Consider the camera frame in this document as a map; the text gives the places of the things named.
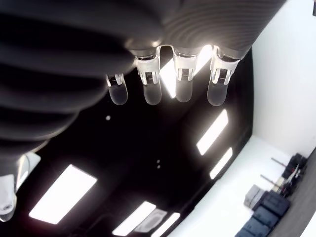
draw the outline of ceiling light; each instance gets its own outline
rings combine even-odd
[[[197,143],[197,148],[201,155],[211,147],[216,138],[221,134],[226,125],[228,124],[227,111],[224,109],[217,117],[215,122],[210,126],[206,133]]]
[[[194,72],[196,75],[199,70],[212,58],[213,49],[211,45],[206,45],[202,48],[200,54],[197,57],[197,67]],[[171,59],[161,70],[160,70],[160,78],[171,98],[176,97],[176,80],[177,75],[174,69],[174,62]]]
[[[96,178],[69,165],[39,200],[29,216],[58,224],[96,182]]]
[[[180,217],[179,213],[173,213],[168,220],[165,221],[153,234],[152,237],[160,237],[163,233],[166,232],[176,222]]]
[[[209,176],[211,176],[211,179],[214,179],[216,175],[222,170],[222,168],[225,166],[225,164],[229,161],[229,159],[233,155],[233,149],[230,147],[226,153],[223,155],[223,157],[220,159],[220,161],[215,165],[215,167],[210,172]]]
[[[156,206],[150,202],[143,202],[129,217],[127,217],[112,234],[115,236],[126,236],[135,229],[150,213],[155,210]]]

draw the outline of white wall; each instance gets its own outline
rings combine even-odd
[[[273,186],[260,174],[276,181],[284,171],[271,157],[284,163],[290,159],[290,156],[252,136],[223,177],[169,237],[233,237],[253,214],[243,205],[252,185],[265,190]]]
[[[253,134],[289,155],[316,146],[313,0],[288,0],[253,45]]]

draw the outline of robotic hand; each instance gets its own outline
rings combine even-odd
[[[135,66],[145,100],[161,100],[160,47],[171,45],[176,97],[189,101],[197,58],[213,55],[208,101],[285,0],[0,0],[0,219],[12,217],[24,154],[64,131],[107,89],[122,105]]]

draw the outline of ceiling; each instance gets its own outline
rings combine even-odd
[[[171,49],[163,47],[161,66],[171,57]],[[207,101],[209,77],[208,63],[194,78],[188,103],[171,99],[162,85],[160,104],[150,106],[137,71],[125,75],[129,93],[125,105],[113,104],[107,94],[38,152],[42,160],[18,191],[15,215],[1,223],[1,234],[112,236],[111,232],[145,200],[167,211],[165,219],[179,212],[181,217],[174,226],[179,224],[216,182],[209,172],[228,147],[233,148],[233,157],[224,171],[252,134],[251,51],[238,64],[226,102],[220,107]],[[201,156],[196,143],[223,109],[229,123]],[[58,225],[30,218],[29,212],[69,164],[96,177],[97,183]]]

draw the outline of gray box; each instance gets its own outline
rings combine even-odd
[[[243,204],[249,207],[250,209],[253,209],[264,193],[265,191],[263,189],[260,189],[257,185],[253,185],[246,194],[245,201],[243,202]]]

